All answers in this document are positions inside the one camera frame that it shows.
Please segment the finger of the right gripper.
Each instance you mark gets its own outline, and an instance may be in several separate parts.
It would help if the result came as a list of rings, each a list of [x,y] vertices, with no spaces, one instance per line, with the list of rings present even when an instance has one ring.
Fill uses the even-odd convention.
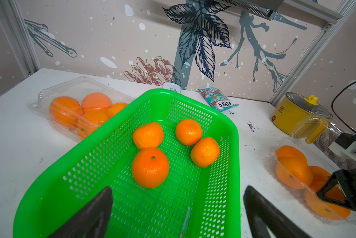
[[[326,203],[356,212],[356,169],[333,172],[316,194]]]

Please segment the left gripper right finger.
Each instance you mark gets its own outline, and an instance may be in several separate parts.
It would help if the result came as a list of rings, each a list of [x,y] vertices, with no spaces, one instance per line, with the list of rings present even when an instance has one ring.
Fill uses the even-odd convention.
[[[310,236],[279,211],[254,187],[247,186],[243,203],[254,238],[310,238]]]

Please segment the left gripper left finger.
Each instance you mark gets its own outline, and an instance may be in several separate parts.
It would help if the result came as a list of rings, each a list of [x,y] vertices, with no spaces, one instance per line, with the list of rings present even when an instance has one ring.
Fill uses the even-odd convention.
[[[112,213],[113,201],[112,189],[107,186],[49,237],[105,237]]]

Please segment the green plastic perforated basket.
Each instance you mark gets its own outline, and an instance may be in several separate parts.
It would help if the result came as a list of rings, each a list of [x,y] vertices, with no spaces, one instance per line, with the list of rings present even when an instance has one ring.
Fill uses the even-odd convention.
[[[15,238],[238,238],[239,141],[224,114],[152,89],[30,186]]]

